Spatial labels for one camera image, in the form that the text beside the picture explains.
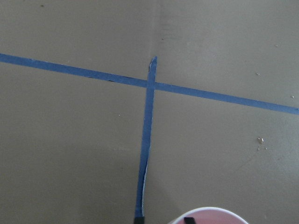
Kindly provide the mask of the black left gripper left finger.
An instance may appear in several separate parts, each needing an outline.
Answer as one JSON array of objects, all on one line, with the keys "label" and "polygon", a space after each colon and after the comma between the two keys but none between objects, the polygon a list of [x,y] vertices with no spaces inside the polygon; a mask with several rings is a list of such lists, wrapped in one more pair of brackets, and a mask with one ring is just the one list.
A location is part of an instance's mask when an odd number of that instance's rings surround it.
[{"label": "black left gripper left finger", "polygon": [[145,224],[145,217],[135,217],[133,224]]}]

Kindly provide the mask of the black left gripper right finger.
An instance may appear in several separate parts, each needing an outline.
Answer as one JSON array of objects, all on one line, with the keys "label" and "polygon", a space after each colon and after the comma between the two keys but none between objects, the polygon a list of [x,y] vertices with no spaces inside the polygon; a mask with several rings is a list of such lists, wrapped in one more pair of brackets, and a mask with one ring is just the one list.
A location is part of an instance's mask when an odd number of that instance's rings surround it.
[{"label": "black left gripper right finger", "polygon": [[195,224],[195,219],[193,217],[184,217],[184,224]]}]

